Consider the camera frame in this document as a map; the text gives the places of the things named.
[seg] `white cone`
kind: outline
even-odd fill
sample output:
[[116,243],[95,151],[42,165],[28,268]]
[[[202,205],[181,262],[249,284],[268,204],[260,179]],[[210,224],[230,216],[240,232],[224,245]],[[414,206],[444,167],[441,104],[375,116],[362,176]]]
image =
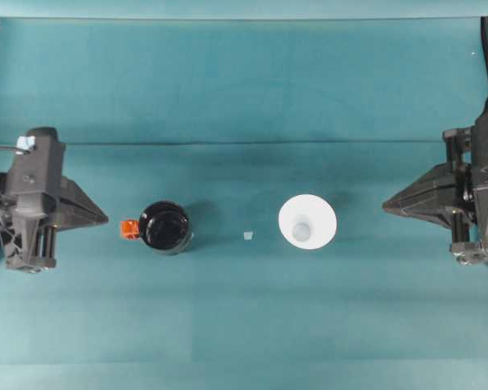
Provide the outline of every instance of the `white cone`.
[[318,249],[336,234],[337,220],[333,207],[321,197],[298,195],[284,203],[278,213],[282,235],[294,246]]

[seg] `cable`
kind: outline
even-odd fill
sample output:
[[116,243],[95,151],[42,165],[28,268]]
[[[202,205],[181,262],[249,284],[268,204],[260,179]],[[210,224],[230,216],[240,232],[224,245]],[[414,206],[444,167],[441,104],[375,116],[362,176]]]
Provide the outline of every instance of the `cable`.
[[0,146],[0,151],[2,150],[15,152],[17,154],[29,154],[28,150],[16,148],[15,146]]

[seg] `robotic arm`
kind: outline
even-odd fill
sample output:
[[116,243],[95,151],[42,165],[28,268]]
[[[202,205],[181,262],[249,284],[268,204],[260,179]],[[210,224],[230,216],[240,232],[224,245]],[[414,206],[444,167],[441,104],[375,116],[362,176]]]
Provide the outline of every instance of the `robotic arm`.
[[99,225],[108,217],[62,175],[65,144],[54,128],[34,128],[8,173],[0,172],[0,243],[9,269],[37,273],[56,267],[58,232]]

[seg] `teal backdrop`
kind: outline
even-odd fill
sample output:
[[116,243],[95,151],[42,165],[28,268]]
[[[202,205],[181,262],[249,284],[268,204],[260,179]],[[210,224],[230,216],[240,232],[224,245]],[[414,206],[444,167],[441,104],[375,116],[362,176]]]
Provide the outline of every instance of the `teal backdrop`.
[[[111,221],[0,260],[0,389],[488,390],[488,267],[381,210],[480,114],[479,23],[1,19],[0,145],[57,127]],[[280,234],[300,193],[323,249]],[[160,199],[194,225],[172,258],[119,238]]]

